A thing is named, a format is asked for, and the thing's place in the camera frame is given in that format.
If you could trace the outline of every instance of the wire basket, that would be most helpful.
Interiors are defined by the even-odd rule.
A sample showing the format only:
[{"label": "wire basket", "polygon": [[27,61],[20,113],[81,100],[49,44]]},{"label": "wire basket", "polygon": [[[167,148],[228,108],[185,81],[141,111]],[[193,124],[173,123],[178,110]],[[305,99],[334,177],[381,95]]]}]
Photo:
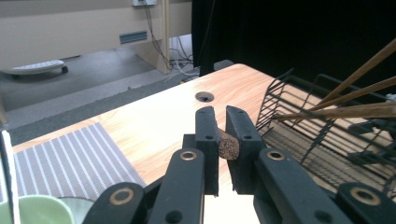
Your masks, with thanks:
[{"label": "wire basket", "polygon": [[[307,109],[339,83],[326,75],[318,75],[313,83],[290,74],[275,79],[265,93],[256,128],[269,147],[290,152],[322,187],[336,191],[340,184],[361,182],[395,199],[395,120],[275,119],[275,115],[302,111],[315,116]],[[351,86],[347,91],[358,89]],[[384,102],[386,97],[373,93],[358,100]]]}]

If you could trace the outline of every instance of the wooden table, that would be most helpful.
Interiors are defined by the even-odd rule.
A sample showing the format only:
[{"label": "wooden table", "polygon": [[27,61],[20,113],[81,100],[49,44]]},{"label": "wooden table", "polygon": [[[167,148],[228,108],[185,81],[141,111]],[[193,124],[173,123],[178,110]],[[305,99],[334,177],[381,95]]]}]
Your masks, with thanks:
[{"label": "wooden table", "polygon": [[[244,109],[255,123],[264,93],[272,80],[257,70],[235,64],[22,143],[14,150],[18,152],[100,122],[128,161],[150,184],[165,174],[173,152],[182,146],[183,134],[195,133],[196,110],[212,105],[221,129],[225,128],[227,105]],[[200,91],[211,92],[214,101],[196,100],[195,94]],[[205,223],[258,223],[252,197],[232,192],[227,162],[220,159],[219,166],[219,197],[205,196]]]}]

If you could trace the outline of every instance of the gray striped mat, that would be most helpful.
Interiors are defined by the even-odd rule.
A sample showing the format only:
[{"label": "gray striped mat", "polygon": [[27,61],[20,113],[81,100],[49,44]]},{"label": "gray striped mat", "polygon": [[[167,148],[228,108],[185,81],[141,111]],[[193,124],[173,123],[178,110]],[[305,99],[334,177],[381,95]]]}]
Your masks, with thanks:
[{"label": "gray striped mat", "polygon": [[[108,187],[144,180],[100,123],[15,154],[20,195],[46,194],[95,201]],[[5,196],[0,186],[0,202]]]}]

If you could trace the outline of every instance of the black curtain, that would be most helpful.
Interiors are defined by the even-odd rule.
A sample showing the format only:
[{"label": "black curtain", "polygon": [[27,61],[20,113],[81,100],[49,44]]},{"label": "black curtain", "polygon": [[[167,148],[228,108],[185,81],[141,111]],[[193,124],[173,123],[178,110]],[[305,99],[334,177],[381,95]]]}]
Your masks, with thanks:
[{"label": "black curtain", "polygon": [[[396,37],[395,9],[394,0],[192,0],[194,65],[201,75],[227,59],[274,77],[294,67],[309,81],[344,80]],[[393,54],[357,85],[395,75]]]}]

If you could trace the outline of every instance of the electrical outlet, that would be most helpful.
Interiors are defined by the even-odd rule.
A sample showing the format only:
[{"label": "electrical outlet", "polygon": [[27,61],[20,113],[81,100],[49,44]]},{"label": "electrical outlet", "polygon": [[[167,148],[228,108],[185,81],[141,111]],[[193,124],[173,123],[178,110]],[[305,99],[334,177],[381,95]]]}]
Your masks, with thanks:
[{"label": "electrical outlet", "polygon": [[157,0],[132,0],[132,6],[142,7],[145,5],[145,1],[146,1],[146,5],[148,6],[157,5]]}]

